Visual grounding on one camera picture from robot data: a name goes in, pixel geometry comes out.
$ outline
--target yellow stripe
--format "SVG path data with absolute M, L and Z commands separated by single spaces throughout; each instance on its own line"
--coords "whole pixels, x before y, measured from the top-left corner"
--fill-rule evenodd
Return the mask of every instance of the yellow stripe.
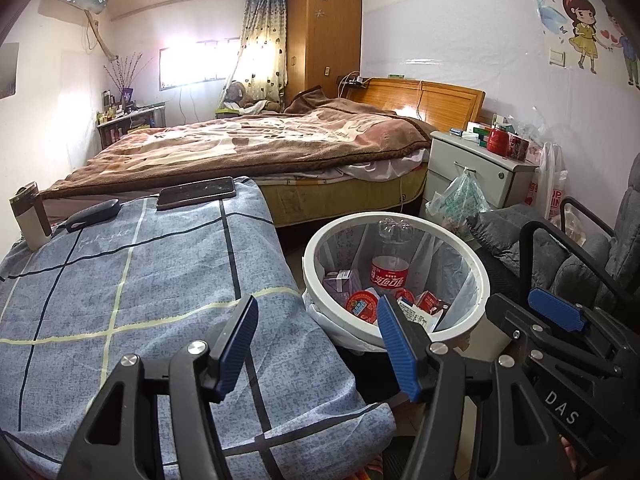
M 254 298 L 260 298 L 262 296 L 266 296 L 268 294 L 278 294 L 278 293 L 286 293 L 291 294 L 292 296 L 300 296 L 300 293 L 297 290 L 293 290 L 288 286 L 270 286 L 268 288 L 264 288 L 263 290 L 259 290 L 258 292 L 254 292 L 252 296 Z M 129 330 L 140 330 L 143 328 L 151 328 L 154 326 L 161 326 L 164 324 L 174 323 L 176 321 L 182 321 L 190 316 L 194 316 L 194 314 L 199 314 L 200 312 L 204 312 L 206 310 L 211 310 L 214 308 L 226 308 L 230 306 L 235 306 L 239 303 L 239 300 L 234 301 L 216 301 L 213 303 L 206 304 L 204 306 L 200 306 L 194 310 L 186 312 L 184 314 L 178 314 L 177 316 L 164 317 L 161 319 L 151 319 L 149 321 L 142 321 L 139 323 L 130 323 L 123 326 L 119 326 L 114 328 L 111 334 L 126 332 Z M 33 339 L 5 339 L 0 338 L 0 343 L 5 343 L 8 345 L 41 345 L 45 343 L 64 343 L 64 342 L 73 342 L 73 341 L 81 341 L 83 339 L 92 339 L 95 337 L 102 337 L 108 335 L 110 332 L 108 330 L 101 330 L 100 332 L 91 332 L 85 334 L 75 334 L 75 335 L 62 335 L 62 336 L 50 336 L 43 339 L 38 339 L 34 341 Z
M 25 269 L 27 268 L 27 266 L 29 265 L 29 262 L 31 261 L 31 259 L 33 258 L 33 255 L 35 253 L 31 253 L 29 255 L 29 259 L 27 260 L 27 263 L 24 264 L 24 267 L 22 268 L 21 273 L 23 273 L 25 271 Z M 12 286 L 11 291 L 9 292 L 9 296 L 6 298 L 6 301 L 4 302 L 4 308 L 2 309 L 2 312 L 0 313 L 0 323 L 2 323 L 2 318 L 4 317 L 4 311 L 6 310 L 6 308 L 9 305 L 9 302 L 11 301 L 12 296 L 14 295 L 14 290 L 15 287 L 18 285 L 18 282 L 20 281 L 20 277 L 15 279 L 15 283 L 14 286 Z
M 138 224 L 136 225 L 136 231 L 133 233 L 132 244 L 136 243 L 138 240 L 138 233 L 140 232 L 140 225 L 142 224 L 142 219 L 145 217 L 146 211 L 146 198 L 142 202 L 142 213 L 140 214 L 140 219 L 138 220 Z M 129 272 L 129 265 L 131 264 L 131 255 L 133 254 L 133 247 L 129 248 L 127 252 L 127 261 L 124 264 L 124 269 L 122 270 L 122 279 L 118 284 L 118 288 L 116 289 L 116 298 L 113 301 L 113 310 L 111 311 L 111 318 L 109 319 L 109 328 L 107 329 L 107 339 L 104 342 L 104 349 L 102 350 L 102 370 L 100 372 L 100 387 L 104 384 L 104 381 L 107 380 L 107 368 L 109 367 L 109 346 L 111 345 L 111 336 L 113 335 L 113 329 L 116 325 L 116 316 L 118 315 L 118 309 L 120 307 L 120 298 L 122 296 L 122 287 L 124 283 L 127 281 L 127 273 Z

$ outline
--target smartphone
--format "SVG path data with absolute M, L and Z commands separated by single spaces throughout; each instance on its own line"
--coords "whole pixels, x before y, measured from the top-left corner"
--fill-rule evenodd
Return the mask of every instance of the smartphone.
M 236 184 L 230 176 L 165 187 L 158 196 L 156 209 L 164 211 L 185 205 L 202 204 L 236 196 Z

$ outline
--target trash can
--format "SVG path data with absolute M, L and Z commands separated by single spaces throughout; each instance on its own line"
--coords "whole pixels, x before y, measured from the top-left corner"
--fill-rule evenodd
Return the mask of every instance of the trash can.
M 471 332 L 484 314 L 489 277 L 480 259 L 460 238 L 436 224 L 398 213 L 367 212 L 339 218 L 309 241 L 303 257 L 309 315 L 335 345 L 356 352 L 385 352 L 380 330 L 345 310 L 324 290 L 325 273 L 357 269 L 362 288 L 371 286 L 370 264 L 378 246 L 378 222 L 404 220 L 414 227 L 405 288 L 414 294 L 429 290 L 450 304 L 433 341 L 452 341 Z

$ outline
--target window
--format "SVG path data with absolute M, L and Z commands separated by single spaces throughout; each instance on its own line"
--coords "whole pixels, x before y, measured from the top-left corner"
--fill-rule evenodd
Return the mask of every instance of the window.
M 240 39 L 199 41 L 160 51 L 160 89 L 226 79 L 234 69 Z

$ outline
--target headboard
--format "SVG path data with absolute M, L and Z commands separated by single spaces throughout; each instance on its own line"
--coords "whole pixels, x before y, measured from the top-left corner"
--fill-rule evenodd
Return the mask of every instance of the headboard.
M 373 78 L 366 88 L 350 88 L 347 97 L 398 115 L 420 118 L 448 132 L 451 128 L 464 130 L 469 121 L 477 121 L 484 92 L 430 81 Z

